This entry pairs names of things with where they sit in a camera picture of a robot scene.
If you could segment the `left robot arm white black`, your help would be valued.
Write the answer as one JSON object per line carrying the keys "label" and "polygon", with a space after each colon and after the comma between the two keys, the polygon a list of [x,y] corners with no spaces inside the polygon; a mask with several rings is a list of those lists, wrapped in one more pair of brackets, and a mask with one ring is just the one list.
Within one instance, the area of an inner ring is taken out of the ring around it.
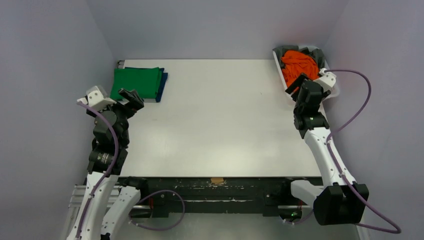
{"label": "left robot arm white black", "polygon": [[112,240],[129,218],[135,204],[149,199],[143,181],[127,180],[118,191],[118,197],[108,206],[128,155],[129,122],[144,101],[136,90],[121,88],[123,101],[110,98],[101,86],[94,86],[77,100],[94,118],[92,150],[88,157],[85,192],[69,240]]}

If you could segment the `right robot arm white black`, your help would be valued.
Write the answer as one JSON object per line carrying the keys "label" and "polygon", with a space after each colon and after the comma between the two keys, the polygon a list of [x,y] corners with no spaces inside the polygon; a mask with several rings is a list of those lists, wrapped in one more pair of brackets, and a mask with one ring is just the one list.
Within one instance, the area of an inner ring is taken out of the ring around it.
{"label": "right robot arm white black", "polygon": [[323,187],[308,180],[295,180],[281,189],[282,200],[288,204],[301,200],[312,208],[322,226],[358,224],[365,210],[361,199],[368,199],[369,190],[365,184],[357,183],[328,138],[331,130],[320,105],[329,91],[302,73],[287,87],[286,93],[295,102],[294,126],[312,152]]}

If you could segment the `orange t shirt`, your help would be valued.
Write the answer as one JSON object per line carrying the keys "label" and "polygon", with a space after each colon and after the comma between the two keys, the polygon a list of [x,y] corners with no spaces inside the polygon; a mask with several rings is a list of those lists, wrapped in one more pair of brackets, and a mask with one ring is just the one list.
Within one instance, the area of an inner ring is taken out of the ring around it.
{"label": "orange t shirt", "polygon": [[287,51],[286,55],[282,57],[281,60],[286,64],[286,69],[284,71],[286,77],[298,77],[301,73],[306,74],[310,80],[315,80],[319,77],[320,70],[317,68],[314,60],[302,53]]}

